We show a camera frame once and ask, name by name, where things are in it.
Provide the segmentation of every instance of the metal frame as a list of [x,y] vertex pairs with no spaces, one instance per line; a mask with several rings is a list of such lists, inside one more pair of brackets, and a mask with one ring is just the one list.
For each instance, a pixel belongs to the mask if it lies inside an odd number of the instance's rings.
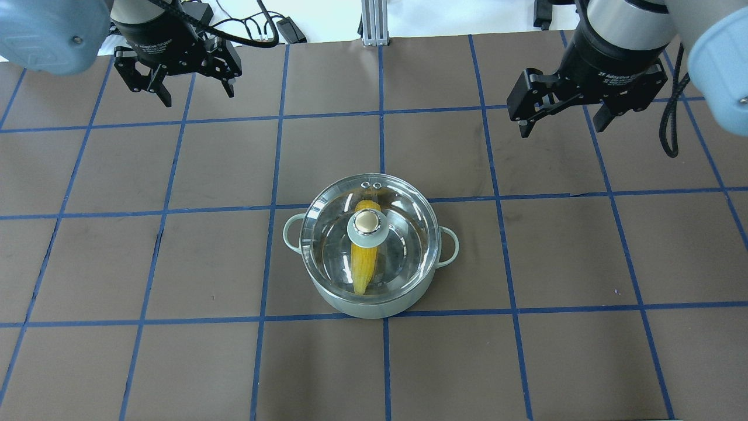
[[387,0],[361,0],[361,40],[364,46],[390,44],[387,30]]

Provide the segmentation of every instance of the pot handle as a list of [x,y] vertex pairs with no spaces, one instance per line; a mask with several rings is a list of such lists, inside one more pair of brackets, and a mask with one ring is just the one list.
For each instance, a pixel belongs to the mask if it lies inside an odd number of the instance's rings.
[[452,253],[452,257],[448,258],[445,261],[440,261],[439,263],[437,263],[436,264],[437,269],[440,267],[445,267],[448,264],[455,261],[455,259],[457,258],[457,254],[460,253],[460,240],[457,239],[457,234],[455,234],[455,232],[452,231],[451,229],[443,227],[443,226],[440,226],[439,229],[441,230],[441,232],[449,235],[452,238],[452,241],[455,242],[455,252]]
[[291,216],[286,221],[286,225],[283,226],[283,241],[286,242],[286,245],[288,246],[289,249],[297,252],[298,254],[301,254],[301,247],[300,246],[293,246],[291,244],[291,241],[288,239],[288,230],[289,230],[289,228],[291,228],[291,225],[293,225],[294,222],[296,222],[296,221],[298,221],[300,219],[304,219],[305,216],[306,216],[305,213],[300,213],[298,215]]

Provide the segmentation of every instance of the white surface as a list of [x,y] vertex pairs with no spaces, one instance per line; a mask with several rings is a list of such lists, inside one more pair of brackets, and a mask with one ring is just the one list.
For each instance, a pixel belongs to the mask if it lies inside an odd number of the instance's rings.
[[[238,19],[260,11],[254,0],[219,1],[231,16]],[[218,8],[215,0],[203,2],[212,6],[215,13],[213,22],[227,17]],[[360,0],[264,2],[268,10],[292,17],[309,42],[324,43],[358,38]],[[389,0],[387,19],[390,37],[537,31],[538,29],[533,27],[534,4],[534,0]],[[574,6],[554,6],[551,29],[574,29],[578,22],[579,17]],[[246,37],[244,27],[238,23],[229,22],[220,29]],[[124,39],[119,36],[109,37],[99,50],[99,55],[112,54],[117,45],[125,45]]]

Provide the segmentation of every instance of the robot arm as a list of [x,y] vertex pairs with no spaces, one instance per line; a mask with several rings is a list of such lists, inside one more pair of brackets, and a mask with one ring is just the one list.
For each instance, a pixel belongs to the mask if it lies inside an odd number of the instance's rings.
[[507,105],[522,137],[547,115],[603,103],[600,132],[643,111],[667,81],[658,56],[676,32],[690,50],[690,77],[717,121],[748,136],[748,0],[577,0],[580,23],[559,69],[526,69]]
[[[244,40],[210,28],[212,10],[201,3],[0,0],[0,55],[32,70],[80,73],[96,59],[109,33],[111,15],[129,44],[115,48],[114,68],[130,91],[154,93],[171,106],[164,78],[197,72],[220,80],[227,95],[233,97],[232,84],[242,75],[242,63],[229,41],[258,47],[278,44],[275,24],[262,1],[257,3],[270,21],[274,37],[269,42]],[[147,67],[148,74],[141,74],[136,63]]]

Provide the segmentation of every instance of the black connector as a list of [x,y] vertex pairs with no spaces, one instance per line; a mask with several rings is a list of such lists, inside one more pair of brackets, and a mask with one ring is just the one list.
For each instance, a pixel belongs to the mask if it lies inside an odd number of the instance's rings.
[[283,38],[289,44],[298,44],[307,42],[307,37],[301,29],[296,26],[293,19],[290,17],[284,17],[278,21],[278,32],[283,35]]

